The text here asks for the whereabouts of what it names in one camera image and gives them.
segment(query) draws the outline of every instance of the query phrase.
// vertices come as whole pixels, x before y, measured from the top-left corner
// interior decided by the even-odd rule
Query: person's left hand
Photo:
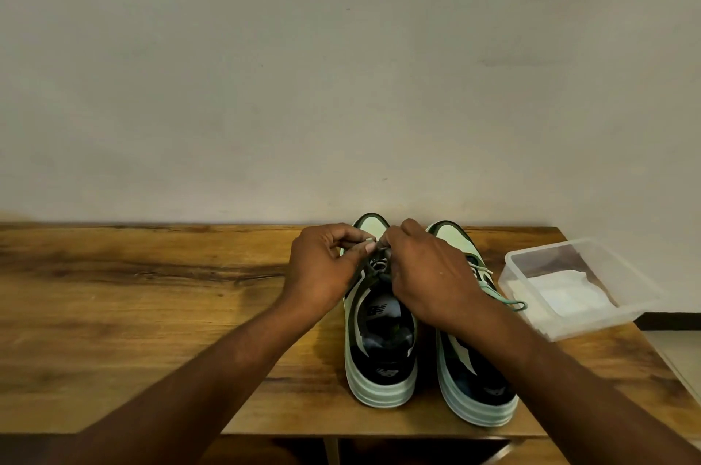
[[[373,235],[347,223],[311,226],[292,242],[279,302],[309,312],[314,323],[341,300],[360,263],[377,247]],[[337,248],[345,249],[343,256]]]

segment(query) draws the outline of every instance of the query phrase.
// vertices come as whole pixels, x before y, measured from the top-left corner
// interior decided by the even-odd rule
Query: person's right hand
[[[427,233],[415,220],[391,226],[380,247],[392,250],[392,291],[420,319],[449,334],[466,331],[466,321],[501,306],[482,292],[465,255]]]

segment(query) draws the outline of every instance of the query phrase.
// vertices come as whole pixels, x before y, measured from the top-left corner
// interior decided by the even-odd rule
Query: wooden table
[[[564,240],[554,228],[466,229],[496,274],[506,252]],[[174,370],[276,298],[300,230],[0,226],[0,433],[74,433]],[[280,359],[224,432],[546,436],[523,404],[501,428],[451,413],[428,328],[420,330],[414,397],[397,409],[365,407],[348,389],[343,342],[338,306]],[[701,438],[701,408],[633,324],[560,345],[680,434]]]

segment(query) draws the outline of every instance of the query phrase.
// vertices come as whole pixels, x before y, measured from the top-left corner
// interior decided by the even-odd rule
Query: mint green shoelace
[[[476,266],[473,263],[470,262],[470,267],[472,269],[476,269],[477,271],[481,271],[482,273],[489,273],[490,275],[494,275],[491,271],[489,271],[486,267],[484,266]],[[511,308],[514,312],[521,312],[528,308],[528,303],[525,301],[518,301],[515,299],[507,299],[506,297],[503,297],[501,293],[496,291],[492,286],[486,283],[486,281],[481,281],[478,278],[478,284],[479,287],[482,289],[483,292],[485,292],[488,296],[492,297],[493,299],[496,299],[499,302],[503,302],[509,308]]]

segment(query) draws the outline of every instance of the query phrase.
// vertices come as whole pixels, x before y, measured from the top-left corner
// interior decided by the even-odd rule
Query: hand
[[[500,304],[478,286],[465,255],[415,220],[391,226],[380,246],[392,249],[392,291],[417,319],[453,335]]]
[[[374,237],[346,223],[304,229],[292,242],[279,301],[299,307],[314,323],[319,321],[341,300],[357,267],[377,247],[367,239]],[[336,248],[346,249],[343,256]]]

